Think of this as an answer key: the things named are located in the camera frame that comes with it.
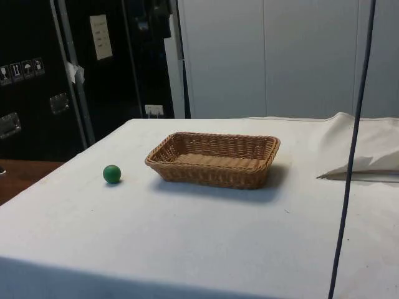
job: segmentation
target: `black door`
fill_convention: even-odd
[[[70,159],[85,141],[49,0],[0,1],[0,28],[0,158]]]
[[[155,6],[167,1],[62,1],[65,7],[60,4],[58,11],[67,12],[77,61],[84,69],[95,140],[129,119],[147,117],[146,104],[162,105],[163,117],[173,118],[163,44],[168,22],[153,14]]]
[[[122,5],[119,0],[65,0],[65,6],[98,141],[127,120],[142,117]],[[93,33],[108,36],[108,44],[100,44],[108,49],[97,52]]]

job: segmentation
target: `white tablecloth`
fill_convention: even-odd
[[[328,123],[129,121],[0,207],[0,298],[325,298],[344,195],[315,178]],[[167,183],[143,161],[176,131],[281,147],[264,189]],[[398,298],[398,253],[398,184],[352,183],[335,297]]]

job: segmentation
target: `black cable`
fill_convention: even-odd
[[[346,177],[346,182],[345,182],[344,204],[342,207],[342,215],[341,215],[341,223],[340,223],[340,227],[339,227],[337,248],[335,249],[334,265],[332,267],[330,292],[329,292],[329,297],[328,297],[329,299],[332,299],[333,295],[334,295],[335,281],[337,279],[337,272],[338,272],[339,256],[341,253],[342,240],[344,238],[345,221],[347,219],[350,182],[352,180],[353,159],[355,157],[357,134],[358,134],[358,130],[359,130],[360,115],[362,113],[364,88],[366,85],[366,78],[367,78],[368,61],[370,59],[370,49],[372,46],[375,3],[376,3],[376,0],[372,0],[371,7],[370,7],[370,16],[368,18],[366,54],[364,57],[362,81],[360,82],[360,91],[359,91],[358,100],[357,100],[355,124],[353,127],[353,135],[352,135],[352,143],[350,145],[347,177]]]

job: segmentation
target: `white wall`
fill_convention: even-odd
[[[179,0],[191,116],[264,116],[263,0]]]
[[[357,0],[267,0],[267,114],[351,113]]]
[[[364,6],[361,13],[368,17]],[[375,12],[371,58],[363,99],[364,117],[399,116],[399,1],[378,0]],[[358,55],[362,71],[364,50]]]
[[[193,118],[352,113],[370,0],[179,0]],[[399,1],[377,1],[363,114],[398,116]]]

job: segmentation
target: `rectangular basket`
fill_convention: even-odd
[[[272,136],[179,132],[162,141],[145,164],[166,181],[257,189],[279,147]]]

